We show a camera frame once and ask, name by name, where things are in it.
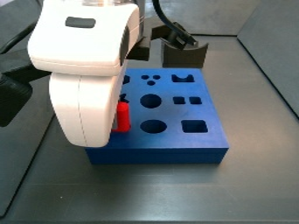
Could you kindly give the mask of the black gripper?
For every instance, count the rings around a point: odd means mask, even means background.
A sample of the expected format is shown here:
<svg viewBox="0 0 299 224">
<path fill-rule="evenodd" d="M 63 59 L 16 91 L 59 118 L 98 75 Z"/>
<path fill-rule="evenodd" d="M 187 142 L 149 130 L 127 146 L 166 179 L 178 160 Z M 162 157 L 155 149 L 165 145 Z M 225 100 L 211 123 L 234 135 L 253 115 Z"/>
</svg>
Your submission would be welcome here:
<svg viewBox="0 0 299 224">
<path fill-rule="evenodd" d="M 169 36 L 171 29 L 166 25 L 145 26 L 142 39 L 137 42 L 127 58 L 130 60 L 150 60 L 151 41 Z"/>
</svg>

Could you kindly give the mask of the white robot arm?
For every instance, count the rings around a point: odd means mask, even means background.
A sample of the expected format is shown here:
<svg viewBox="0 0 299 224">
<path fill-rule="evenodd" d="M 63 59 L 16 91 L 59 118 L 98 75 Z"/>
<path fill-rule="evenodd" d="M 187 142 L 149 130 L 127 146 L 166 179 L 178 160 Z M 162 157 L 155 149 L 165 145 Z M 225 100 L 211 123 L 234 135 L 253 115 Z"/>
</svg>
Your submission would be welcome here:
<svg viewBox="0 0 299 224">
<path fill-rule="evenodd" d="M 28 54 L 35 68 L 51 73 L 51 104 L 75 145 L 109 144 L 143 22 L 134 0 L 43 1 Z"/>
</svg>

